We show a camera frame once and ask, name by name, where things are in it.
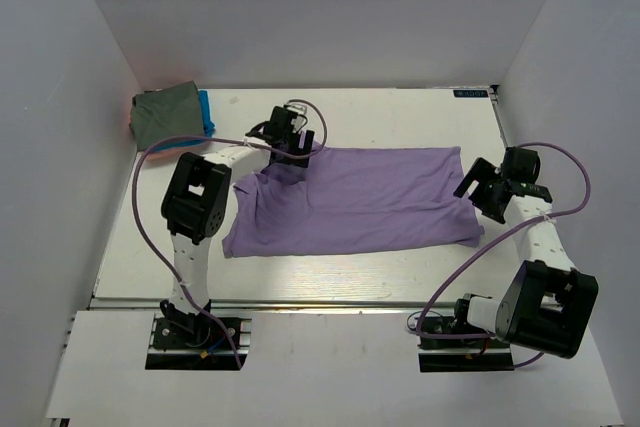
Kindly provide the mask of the purple t-shirt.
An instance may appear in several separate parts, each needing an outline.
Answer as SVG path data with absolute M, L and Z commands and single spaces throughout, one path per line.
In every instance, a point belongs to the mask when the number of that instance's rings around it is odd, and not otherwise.
M 471 203 L 457 198 L 460 150 L 324 148 L 305 169 L 273 164 L 234 186 L 228 258 L 346 255 L 479 245 Z

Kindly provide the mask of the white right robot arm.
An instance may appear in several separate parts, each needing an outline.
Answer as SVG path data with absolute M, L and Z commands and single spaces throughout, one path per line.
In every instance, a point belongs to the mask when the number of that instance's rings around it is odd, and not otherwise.
M 501 165 L 476 159 L 454 194 L 467 196 L 483 216 L 509 225 L 521 265 L 498 298 L 465 294 L 451 321 L 453 337 L 472 346 L 488 333 L 498 341 L 570 359 L 579 350 L 599 286 L 580 272 L 557 233 L 558 213 L 538 184 L 539 154 L 509 147 Z

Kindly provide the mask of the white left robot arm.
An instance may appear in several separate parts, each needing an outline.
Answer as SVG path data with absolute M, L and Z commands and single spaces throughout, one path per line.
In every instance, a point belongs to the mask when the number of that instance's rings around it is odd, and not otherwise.
M 314 146 L 308 130 L 308 111 L 317 107 L 292 99 L 273 108 L 271 117 L 251 129 L 241 141 L 210 158 L 185 153 L 179 158 L 161 205 L 174 254 L 174 280 L 169 299 L 161 303 L 163 315 L 177 321 L 177 334 L 188 345 L 199 346 L 211 334 L 208 256 L 211 240 L 222 226 L 232 184 L 274 165 L 289 177 L 304 177 Z

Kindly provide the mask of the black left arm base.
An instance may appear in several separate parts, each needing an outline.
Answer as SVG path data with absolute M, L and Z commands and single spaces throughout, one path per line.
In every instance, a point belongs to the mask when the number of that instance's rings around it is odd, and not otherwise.
M 201 313 L 183 313 L 168 300 L 154 318 L 146 356 L 149 371 L 240 371 L 248 356 L 250 318 L 221 317 L 229 335 Z

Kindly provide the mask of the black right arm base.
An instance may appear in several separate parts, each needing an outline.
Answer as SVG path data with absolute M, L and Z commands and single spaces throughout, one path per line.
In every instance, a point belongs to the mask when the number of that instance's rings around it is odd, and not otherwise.
M 436 335 L 480 333 L 458 325 L 452 309 L 430 310 L 422 331 Z M 494 338 L 435 339 L 420 337 L 417 344 L 421 373 L 480 373 L 514 370 L 511 348 Z

